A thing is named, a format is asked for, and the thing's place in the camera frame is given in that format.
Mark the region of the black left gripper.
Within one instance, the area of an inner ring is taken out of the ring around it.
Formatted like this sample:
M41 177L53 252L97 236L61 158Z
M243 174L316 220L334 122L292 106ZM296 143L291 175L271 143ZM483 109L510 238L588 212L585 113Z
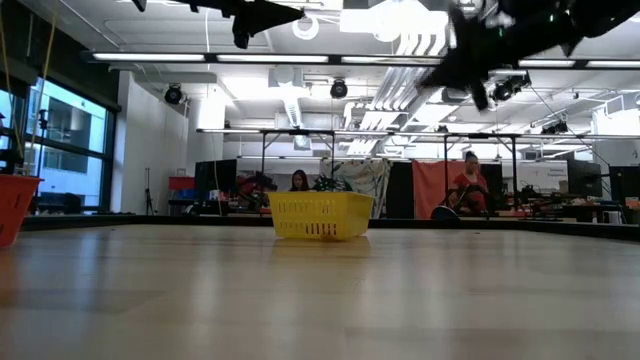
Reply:
M251 36L305 17L303 10L267 0L220 0L220 10L224 18L234 18L234 33Z

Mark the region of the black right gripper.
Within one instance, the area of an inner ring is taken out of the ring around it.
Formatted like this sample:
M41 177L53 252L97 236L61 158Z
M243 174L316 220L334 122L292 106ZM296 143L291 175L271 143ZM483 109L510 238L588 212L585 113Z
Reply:
M570 57L584 39L583 0L496 0L472 16L459 7L450 7L448 15L456 44L418 80L421 89L484 93L488 70L554 47Z

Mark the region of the yellow plastic basket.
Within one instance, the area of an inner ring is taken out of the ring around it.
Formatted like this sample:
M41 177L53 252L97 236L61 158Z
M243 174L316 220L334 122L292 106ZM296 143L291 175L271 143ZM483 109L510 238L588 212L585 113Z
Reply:
M363 235L374 198L355 192L270 192L277 236L345 240Z

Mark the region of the white light strip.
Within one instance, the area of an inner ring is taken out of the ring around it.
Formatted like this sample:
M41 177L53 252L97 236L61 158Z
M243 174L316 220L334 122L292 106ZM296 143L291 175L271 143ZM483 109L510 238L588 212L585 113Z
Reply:
M325 55L270 55L270 54L220 54L219 62L225 63L310 63L323 64L329 62Z
M441 63L441 57L401 56L343 56L342 64L367 66L433 67Z
M586 67L593 69L640 70L640 60L591 60Z
M520 60L518 65L526 69L570 69L575 63L575 60L524 59Z
M176 53L94 53L93 58L100 61L128 62L202 62L201 54Z

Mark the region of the orange curtain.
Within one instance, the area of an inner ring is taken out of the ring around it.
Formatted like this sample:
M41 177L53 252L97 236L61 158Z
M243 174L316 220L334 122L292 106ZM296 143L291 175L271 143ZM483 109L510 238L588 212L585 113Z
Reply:
M464 170L464 161L449 161L449 189L453 181ZM412 162L413 190L416 217L429 219L433 209L445 198L444 161L436 163Z

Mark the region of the black curtain panel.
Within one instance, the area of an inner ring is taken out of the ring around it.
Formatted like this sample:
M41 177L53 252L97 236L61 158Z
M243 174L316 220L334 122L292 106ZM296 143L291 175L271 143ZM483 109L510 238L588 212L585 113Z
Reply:
M393 163L388 186L387 210L389 218L414 218L413 173L411 163Z

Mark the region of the patterned white cloth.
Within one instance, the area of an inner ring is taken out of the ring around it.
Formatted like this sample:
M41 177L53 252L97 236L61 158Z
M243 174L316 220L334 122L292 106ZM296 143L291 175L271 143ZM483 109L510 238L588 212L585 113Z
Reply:
M380 217L391 173L391 163L386 160L322 160L320 174L346 180L353 191L374 199L370 217Z

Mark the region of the black monitor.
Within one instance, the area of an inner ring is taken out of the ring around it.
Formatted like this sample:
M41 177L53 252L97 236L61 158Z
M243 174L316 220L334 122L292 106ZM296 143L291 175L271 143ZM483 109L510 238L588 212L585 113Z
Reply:
M581 160L567 161L568 189L572 195L602 196L601 166Z
M213 190L230 193L236 187L237 160L217 160L195 164L195 189L199 200L208 200Z
M620 203L627 198L640 200L640 166L610 166L611 197Z

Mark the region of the cluttered distant workbench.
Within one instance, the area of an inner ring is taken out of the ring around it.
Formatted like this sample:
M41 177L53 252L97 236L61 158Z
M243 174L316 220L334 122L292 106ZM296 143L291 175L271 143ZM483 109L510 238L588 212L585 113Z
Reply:
M615 200L525 189L495 200L496 216L536 221L605 223L640 226L640 204L629 207Z

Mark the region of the thin black tripod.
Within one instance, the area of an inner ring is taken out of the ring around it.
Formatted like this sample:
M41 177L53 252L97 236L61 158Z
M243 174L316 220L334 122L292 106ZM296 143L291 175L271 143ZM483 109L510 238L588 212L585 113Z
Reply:
M145 215L154 215L153 200L150 191L150 168L145 168Z

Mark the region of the large window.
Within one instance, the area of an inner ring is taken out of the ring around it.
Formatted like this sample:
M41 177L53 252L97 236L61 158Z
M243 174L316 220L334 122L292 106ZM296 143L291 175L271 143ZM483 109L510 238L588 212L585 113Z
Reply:
M0 171L40 179L39 212L109 207L114 130L112 112L56 83L0 82Z

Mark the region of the red plastic basket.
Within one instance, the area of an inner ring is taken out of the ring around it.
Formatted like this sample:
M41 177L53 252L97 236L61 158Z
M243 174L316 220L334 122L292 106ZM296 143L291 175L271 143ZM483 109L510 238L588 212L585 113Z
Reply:
M37 177L0 174L0 248L15 242L40 182Z

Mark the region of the black gantry frame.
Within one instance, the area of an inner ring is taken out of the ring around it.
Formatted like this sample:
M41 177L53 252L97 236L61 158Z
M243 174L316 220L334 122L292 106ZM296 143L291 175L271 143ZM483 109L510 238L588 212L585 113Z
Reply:
M276 141L281 135L289 135L289 136L305 136L312 137L315 136L321 141L323 141L326 147L330 151L330 161L331 166L335 164L335 147L336 147L336 132L333 130L317 130L317 129L301 129L301 128L292 128L292 129L261 129L259 133L262 135L262 143L261 143L261 169L258 175L258 184L260 186L261 193L264 193L266 189L266 175L265 175L265 161L266 161L266 150L270 147L270 145Z
M512 155L512 199L513 199L513 210L518 210L520 201L519 201L519 191L518 191L518 176L517 176L517 156L516 156L516 139L521 137L520 134L515 133L487 133L487 132L474 132L474 133L442 133L443 141L444 141L444 190L445 192L449 190L449 159L448 159L448 139L450 137L457 137L459 140L462 138L468 138L469 140L479 139L498 139L498 142L501 142L503 138L508 138L511 140L511 155Z

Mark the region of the white wall sign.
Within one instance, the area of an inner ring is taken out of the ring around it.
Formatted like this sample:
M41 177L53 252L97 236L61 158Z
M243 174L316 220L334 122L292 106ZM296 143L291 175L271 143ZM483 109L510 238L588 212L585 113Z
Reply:
M560 191L560 182L568 180L567 162L521 162L517 164L516 177L519 190L532 186L543 192Z

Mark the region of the black aluminium table frame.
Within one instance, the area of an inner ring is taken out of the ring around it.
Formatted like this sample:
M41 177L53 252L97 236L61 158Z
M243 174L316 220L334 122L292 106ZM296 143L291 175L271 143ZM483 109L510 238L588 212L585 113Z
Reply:
M34 216L23 220L23 231L45 231L73 228L108 227L120 225L190 225L271 227L273 222L265 217L171 217L145 215L63 215ZM438 229L438 230L491 230L528 231L557 235L593 237L640 243L640 226L593 223L547 222L515 219L493 220L412 220L372 219L371 229Z

